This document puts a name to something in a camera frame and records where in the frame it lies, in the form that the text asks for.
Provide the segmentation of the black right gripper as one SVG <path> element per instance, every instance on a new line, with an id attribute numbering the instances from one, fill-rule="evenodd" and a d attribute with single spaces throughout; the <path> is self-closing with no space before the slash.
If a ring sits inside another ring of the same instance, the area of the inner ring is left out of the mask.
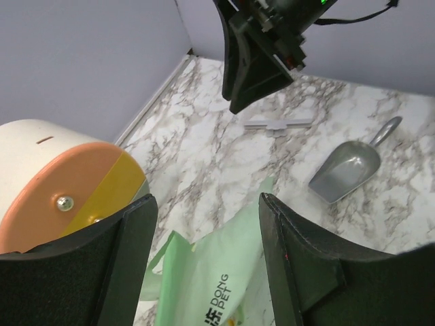
<path id="1" fill-rule="evenodd" d="M 272 42 L 287 69 L 305 68 L 303 33 L 335 3 L 331 1 L 214 1 L 224 32 L 223 97 L 238 114 L 252 103 L 275 93 L 294 79 L 268 57 L 250 37 L 248 21 Z"/>

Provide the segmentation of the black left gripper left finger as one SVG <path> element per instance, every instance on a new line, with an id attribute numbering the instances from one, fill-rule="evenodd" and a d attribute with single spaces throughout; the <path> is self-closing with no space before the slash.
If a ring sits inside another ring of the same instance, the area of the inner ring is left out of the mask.
<path id="1" fill-rule="evenodd" d="M 1 255 L 2 325 L 132 325 L 156 229 L 147 194 L 25 253 Z"/>

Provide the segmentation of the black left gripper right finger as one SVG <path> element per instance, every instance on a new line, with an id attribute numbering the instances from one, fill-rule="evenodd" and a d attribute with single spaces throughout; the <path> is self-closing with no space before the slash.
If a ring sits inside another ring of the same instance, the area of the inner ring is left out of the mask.
<path id="1" fill-rule="evenodd" d="M 345 240 L 259 197 L 277 325 L 433 325 L 434 245 L 396 255 Z"/>

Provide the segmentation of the grey plastic bag clip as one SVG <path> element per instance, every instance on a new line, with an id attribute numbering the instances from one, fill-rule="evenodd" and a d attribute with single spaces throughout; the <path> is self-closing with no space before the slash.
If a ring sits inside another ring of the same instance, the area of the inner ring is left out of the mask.
<path id="1" fill-rule="evenodd" d="M 247 130 L 265 130 L 267 137 L 284 137 L 287 129 L 310 128 L 313 123 L 311 119 L 295 120 L 249 120 L 243 126 Z"/>

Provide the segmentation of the green cat litter bag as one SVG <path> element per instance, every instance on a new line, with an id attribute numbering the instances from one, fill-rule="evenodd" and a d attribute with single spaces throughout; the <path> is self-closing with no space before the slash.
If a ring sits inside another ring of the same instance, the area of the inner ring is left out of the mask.
<path id="1" fill-rule="evenodd" d="M 139 299 L 157 303 L 156 325 L 274 325 L 259 197 L 195 243 L 171 232 Z"/>

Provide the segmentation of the silver metal scoop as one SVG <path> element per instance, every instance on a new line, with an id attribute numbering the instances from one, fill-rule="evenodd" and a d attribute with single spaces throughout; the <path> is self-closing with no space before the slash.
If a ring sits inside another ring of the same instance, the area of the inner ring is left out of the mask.
<path id="1" fill-rule="evenodd" d="M 377 147 L 402 122 L 396 116 L 378 131 L 371 142 L 346 141 L 332 151 L 308 183 L 309 189 L 328 204 L 338 202 L 367 182 L 378 171 L 381 157 Z"/>

